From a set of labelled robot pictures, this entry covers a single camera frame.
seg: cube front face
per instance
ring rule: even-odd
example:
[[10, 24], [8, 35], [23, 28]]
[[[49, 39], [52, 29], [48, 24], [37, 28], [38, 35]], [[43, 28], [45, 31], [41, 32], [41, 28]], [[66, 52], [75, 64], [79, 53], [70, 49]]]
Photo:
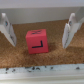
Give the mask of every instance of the cube front face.
[[32, 31], [29, 31], [26, 35], [29, 54], [48, 52], [46, 30], [35, 30], [35, 32], [33, 32], [33, 35], [31, 35]]

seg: red cube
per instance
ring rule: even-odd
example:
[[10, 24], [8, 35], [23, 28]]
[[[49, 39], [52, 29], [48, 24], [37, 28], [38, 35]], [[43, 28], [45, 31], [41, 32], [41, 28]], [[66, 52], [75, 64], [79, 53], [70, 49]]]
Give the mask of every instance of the red cube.
[[46, 29], [28, 31], [26, 42], [29, 54], [48, 52]]

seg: red block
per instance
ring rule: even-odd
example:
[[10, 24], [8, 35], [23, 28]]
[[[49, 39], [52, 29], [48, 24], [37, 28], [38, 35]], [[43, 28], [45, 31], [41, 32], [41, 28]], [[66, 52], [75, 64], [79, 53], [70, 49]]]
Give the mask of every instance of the red block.
[[46, 29], [28, 31], [26, 42], [29, 54], [48, 52]]

